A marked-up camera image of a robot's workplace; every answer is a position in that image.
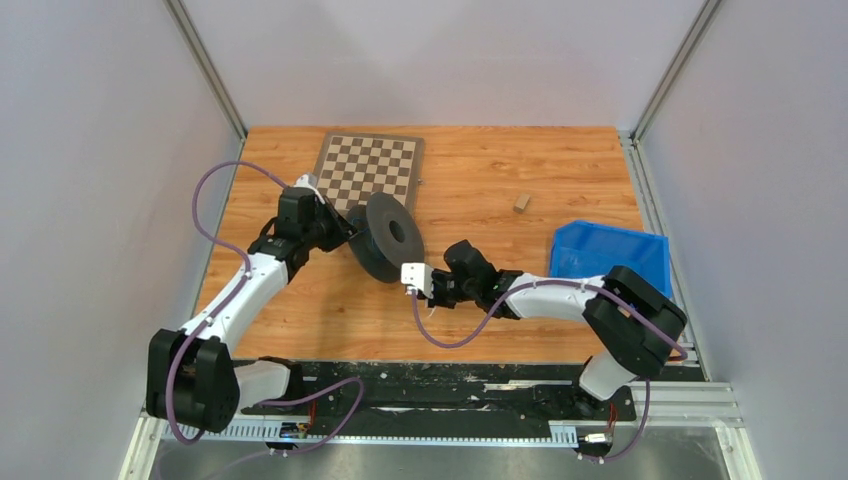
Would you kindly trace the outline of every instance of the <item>round black object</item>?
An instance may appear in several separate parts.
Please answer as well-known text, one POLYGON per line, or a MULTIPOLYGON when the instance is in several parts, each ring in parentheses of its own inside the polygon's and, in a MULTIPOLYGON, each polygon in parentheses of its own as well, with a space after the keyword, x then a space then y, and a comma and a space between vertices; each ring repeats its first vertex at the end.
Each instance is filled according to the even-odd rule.
POLYGON ((424 261, 424 240, 412 215, 392 195, 378 192, 367 205, 357 205, 347 213, 359 233, 348 243, 372 277, 384 283, 400 280, 400 266, 424 261))

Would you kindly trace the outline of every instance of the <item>wood grain surface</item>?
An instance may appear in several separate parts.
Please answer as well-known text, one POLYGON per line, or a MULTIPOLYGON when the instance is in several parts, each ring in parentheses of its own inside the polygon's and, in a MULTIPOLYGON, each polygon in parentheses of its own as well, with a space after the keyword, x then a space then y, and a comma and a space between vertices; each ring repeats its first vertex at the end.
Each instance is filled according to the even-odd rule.
MULTIPOLYGON (((496 268, 545 275, 554 230, 584 219, 641 229, 618 134, 613 128, 273 127, 253 128, 242 159, 288 182, 311 172, 331 129, 420 136, 426 141, 414 216, 427 261, 468 239, 496 268), (522 193, 524 213, 513 212, 522 193)), ((247 247, 276 213, 279 188, 239 169, 220 229, 247 247)), ((216 248, 200 304, 206 305, 240 265, 216 248)), ((422 317, 429 311, 423 304, 422 317)), ((314 251, 309 263, 248 329, 235 355, 289 359, 442 362, 582 363, 600 342, 588 326, 555 319, 495 319, 473 342, 454 350, 429 344, 418 332, 400 284, 369 277, 343 246, 314 251)), ((473 305, 436 309, 424 322, 446 342, 464 338, 483 312, 473 305)))

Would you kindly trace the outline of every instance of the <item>blue bin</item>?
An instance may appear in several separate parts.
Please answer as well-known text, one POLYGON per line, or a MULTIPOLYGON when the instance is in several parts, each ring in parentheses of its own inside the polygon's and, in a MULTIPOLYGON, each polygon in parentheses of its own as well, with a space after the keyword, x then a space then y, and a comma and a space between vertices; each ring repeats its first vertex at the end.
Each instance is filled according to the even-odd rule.
POLYGON ((554 234, 549 276, 606 275, 616 265, 630 267, 671 297, 668 238, 583 220, 560 227, 554 234))

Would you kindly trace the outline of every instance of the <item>white wall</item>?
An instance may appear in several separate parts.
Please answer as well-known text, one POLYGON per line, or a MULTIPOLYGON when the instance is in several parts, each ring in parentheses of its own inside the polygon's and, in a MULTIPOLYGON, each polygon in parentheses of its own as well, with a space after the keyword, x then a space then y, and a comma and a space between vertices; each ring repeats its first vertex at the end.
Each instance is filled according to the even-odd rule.
POLYGON ((160 1, 0 3, 0 112, 0 477, 111 479, 239 144, 160 1))
POLYGON ((635 126, 703 0, 186 0, 251 125, 635 126))
POLYGON ((845 478, 848 3, 725 2, 644 147, 769 480, 845 478))

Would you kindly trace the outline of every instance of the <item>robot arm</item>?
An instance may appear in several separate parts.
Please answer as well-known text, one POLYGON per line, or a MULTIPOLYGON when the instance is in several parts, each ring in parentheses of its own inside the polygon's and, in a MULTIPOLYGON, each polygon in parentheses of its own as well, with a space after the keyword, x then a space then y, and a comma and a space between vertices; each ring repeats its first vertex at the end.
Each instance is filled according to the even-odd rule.
POLYGON ((297 381, 292 366, 282 359, 263 358, 235 367, 235 348, 260 310, 294 278, 313 248, 332 251, 356 234, 304 175, 281 195, 277 216, 268 221, 248 249, 242 265, 214 300, 178 331, 162 329, 150 341, 147 369, 147 412, 166 418, 165 387, 177 350, 186 332, 207 326, 189 346, 174 381, 174 411, 179 423, 221 432, 235 413, 292 391, 297 381), (218 305, 224 308, 216 312, 218 305))
POLYGON ((669 345, 591 286, 614 292, 672 339, 678 338, 686 326, 686 315, 627 267, 614 267, 605 276, 570 279, 574 286, 562 286, 550 284, 558 279, 495 270, 467 240, 448 248, 444 258, 449 271, 423 263, 404 264, 401 281, 407 293, 426 299, 429 307, 454 308, 458 302, 473 300, 489 311, 499 298, 514 292, 498 305, 494 317, 549 317, 588 323, 606 347, 586 363, 580 375, 579 386, 589 395, 586 400, 590 404, 608 400, 637 377, 656 377, 671 353, 669 345))

